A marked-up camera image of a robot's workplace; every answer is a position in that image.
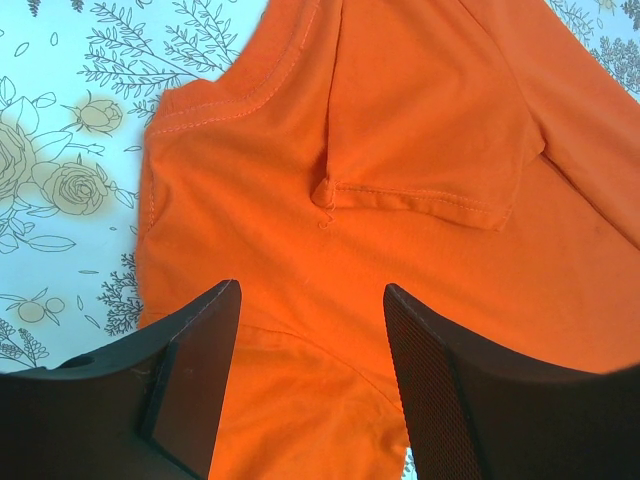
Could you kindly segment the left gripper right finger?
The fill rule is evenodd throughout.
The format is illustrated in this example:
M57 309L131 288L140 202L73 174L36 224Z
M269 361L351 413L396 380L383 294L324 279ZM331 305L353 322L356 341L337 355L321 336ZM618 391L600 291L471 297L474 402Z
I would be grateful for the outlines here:
M639 369L517 353L385 288L387 338L421 479L635 479Z

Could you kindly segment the orange t shirt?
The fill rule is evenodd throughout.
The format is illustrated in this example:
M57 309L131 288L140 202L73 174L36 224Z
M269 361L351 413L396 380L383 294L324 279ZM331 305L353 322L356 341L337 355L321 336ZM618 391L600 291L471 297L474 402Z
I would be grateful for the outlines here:
M272 1L145 134L149 325L242 289L214 479L397 479L383 292L496 343L639 359L639 106L543 1Z

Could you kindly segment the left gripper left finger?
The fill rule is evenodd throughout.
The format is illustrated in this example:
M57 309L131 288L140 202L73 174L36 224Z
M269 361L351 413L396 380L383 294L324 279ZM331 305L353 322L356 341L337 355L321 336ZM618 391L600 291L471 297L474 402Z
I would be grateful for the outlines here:
M239 323L225 280L54 369L1 378L5 479L205 479Z

